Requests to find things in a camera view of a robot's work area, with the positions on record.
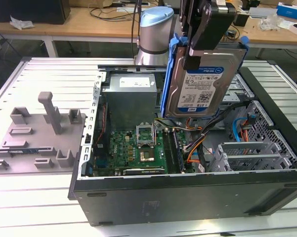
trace computer case side panel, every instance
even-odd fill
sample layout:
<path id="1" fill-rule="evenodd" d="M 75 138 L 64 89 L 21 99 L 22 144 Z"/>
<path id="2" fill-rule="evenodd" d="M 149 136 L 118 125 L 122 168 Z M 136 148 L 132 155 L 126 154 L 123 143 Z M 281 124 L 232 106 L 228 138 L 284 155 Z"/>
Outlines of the computer case side panel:
<path id="1" fill-rule="evenodd" d="M 297 197 L 297 172 L 77 180 L 74 192 L 92 226 L 270 215 Z"/>

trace barcode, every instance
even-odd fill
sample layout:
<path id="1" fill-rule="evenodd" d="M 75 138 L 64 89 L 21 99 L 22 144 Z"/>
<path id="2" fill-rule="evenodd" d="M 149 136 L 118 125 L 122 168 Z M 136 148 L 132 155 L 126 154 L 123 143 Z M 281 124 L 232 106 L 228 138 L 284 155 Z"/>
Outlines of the barcode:
<path id="1" fill-rule="evenodd" d="M 199 95 L 197 103 L 208 103 L 212 97 L 213 91 L 202 91 Z"/>

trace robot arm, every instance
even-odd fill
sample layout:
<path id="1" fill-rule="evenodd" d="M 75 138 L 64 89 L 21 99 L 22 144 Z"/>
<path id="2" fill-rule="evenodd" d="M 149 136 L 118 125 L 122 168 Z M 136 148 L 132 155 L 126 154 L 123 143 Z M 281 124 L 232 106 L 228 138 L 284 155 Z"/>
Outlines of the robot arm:
<path id="1" fill-rule="evenodd" d="M 202 51 L 217 47 L 235 14 L 225 0 L 181 0 L 181 29 L 188 37 L 184 69 L 198 69 Z"/>

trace sticker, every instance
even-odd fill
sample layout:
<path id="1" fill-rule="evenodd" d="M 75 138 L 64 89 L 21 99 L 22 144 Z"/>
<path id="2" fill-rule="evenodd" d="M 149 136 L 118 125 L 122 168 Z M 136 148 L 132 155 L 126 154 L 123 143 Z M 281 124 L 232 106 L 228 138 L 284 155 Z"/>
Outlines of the sticker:
<path id="1" fill-rule="evenodd" d="M 206 169 L 201 164 L 199 164 L 198 169 L 201 173 L 204 173 L 206 171 Z"/>
<path id="2" fill-rule="evenodd" d="M 9 151 L 10 154 L 22 154 L 23 151 Z"/>
<path id="3" fill-rule="evenodd" d="M 156 216 L 160 206 L 160 201 L 145 201 L 142 205 L 143 216 Z"/>
<path id="4" fill-rule="evenodd" d="M 120 78 L 120 87 L 150 87 L 149 78 Z"/>
<path id="5" fill-rule="evenodd" d="M 205 154 L 205 155 L 213 154 L 212 148 L 208 148 L 208 149 L 205 148 L 204 154 Z"/>
<path id="6" fill-rule="evenodd" d="M 182 85 L 178 108 L 182 112 L 200 112 L 209 107 L 216 88 L 214 82 L 222 77 L 223 67 L 200 67 L 188 70 Z"/>

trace hard drive label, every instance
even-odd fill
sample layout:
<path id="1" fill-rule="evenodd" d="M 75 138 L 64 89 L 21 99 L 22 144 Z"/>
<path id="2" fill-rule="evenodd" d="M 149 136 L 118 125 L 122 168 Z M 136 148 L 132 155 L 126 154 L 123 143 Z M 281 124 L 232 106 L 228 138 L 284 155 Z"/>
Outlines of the hard drive label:
<path id="1" fill-rule="evenodd" d="M 178 109 L 182 112 L 199 112 L 211 103 L 216 88 L 213 83 L 222 77 L 223 67 L 200 67 L 186 72 Z"/>

